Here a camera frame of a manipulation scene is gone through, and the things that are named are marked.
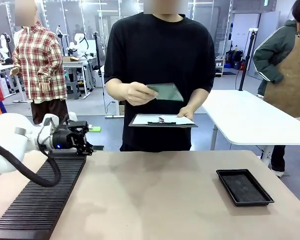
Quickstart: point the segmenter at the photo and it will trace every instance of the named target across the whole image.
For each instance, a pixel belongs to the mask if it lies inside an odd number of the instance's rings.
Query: brown pants
[[[68,114],[66,101],[60,99],[43,101],[42,103],[32,102],[31,111],[34,124],[42,123],[46,114],[58,116],[59,122],[61,122]]]

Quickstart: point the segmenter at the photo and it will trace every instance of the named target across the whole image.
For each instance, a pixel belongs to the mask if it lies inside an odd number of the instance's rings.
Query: plaid shirt
[[[41,102],[67,98],[63,56],[57,36],[39,21],[21,32],[12,59],[23,76],[28,99]],[[49,83],[50,91],[42,93],[39,83]]]

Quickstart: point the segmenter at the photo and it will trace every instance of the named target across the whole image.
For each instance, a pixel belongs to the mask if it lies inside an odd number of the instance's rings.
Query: green jacket
[[[254,52],[253,61],[258,74],[263,81],[258,89],[258,94],[264,96],[267,83],[279,83],[284,76],[277,69],[295,46],[297,35],[296,20],[288,20],[285,26],[270,35]]]

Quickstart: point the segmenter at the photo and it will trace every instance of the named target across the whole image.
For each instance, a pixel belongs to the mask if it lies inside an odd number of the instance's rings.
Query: brown apron
[[[281,82],[268,82],[264,100],[292,117],[300,117],[300,24],[291,53],[276,67],[283,74]]]

